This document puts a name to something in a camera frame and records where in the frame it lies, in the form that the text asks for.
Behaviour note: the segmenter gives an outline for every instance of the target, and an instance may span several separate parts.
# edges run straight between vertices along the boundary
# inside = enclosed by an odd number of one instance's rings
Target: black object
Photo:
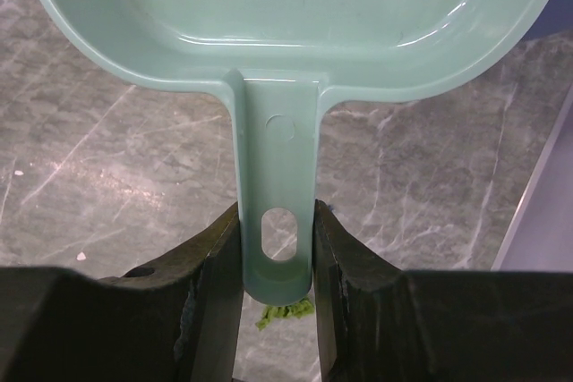
[[[573,275],[401,272],[314,223],[324,381],[573,380]],[[2,268],[0,380],[229,382],[242,299],[236,205],[121,278]]]

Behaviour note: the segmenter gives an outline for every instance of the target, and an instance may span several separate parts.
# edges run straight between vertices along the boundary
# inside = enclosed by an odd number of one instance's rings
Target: mint green plastic tray
[[[301,299],[312,280],[319,127],[346,100],[405,102],[459,86],[506,54],[548,0],[41,0],[87,57],[143,87],[206,92],[233,120],[244,286]],[[267,257],[261,219],[298,224]]]

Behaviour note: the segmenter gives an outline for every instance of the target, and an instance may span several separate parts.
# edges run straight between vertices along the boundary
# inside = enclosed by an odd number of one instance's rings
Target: floor
[[[230,119],[211,96],[101,71],[38,0],[0,0],[0,264],[120,276],[236,198]],[[573,32],[520,43],[465,86],[347,103],[321,127],[318,197],[402,268],[488,269],[573,81]],[[284,258],[292,224],[265,225]],[[259,332],[244,300],[235,376],[319,380],[314,318]]]

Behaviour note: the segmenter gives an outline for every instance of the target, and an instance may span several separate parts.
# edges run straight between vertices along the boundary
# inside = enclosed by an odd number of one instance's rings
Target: dustpan
[[[244,286],[273,305],[301,299],[311,285],[323,115],[343,101],[406,102],[472,80],[547,1],[41,0],[107,71],[151,89],[210,93],[227,107]],[[261,247],[261,219],[273,208],[297,222],[287,261]]]

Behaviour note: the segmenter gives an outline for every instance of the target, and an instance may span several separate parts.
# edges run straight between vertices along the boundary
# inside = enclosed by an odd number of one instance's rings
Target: dustpan pan
[[[244,286],[301,299],[312,273],[319,127],[347,100],[405,102],[485,71],[548,0],[41,0],[87,57],[134,84],[205,92],[233,121]],[[285,208],[296,254],[269,258],[261,219]]]

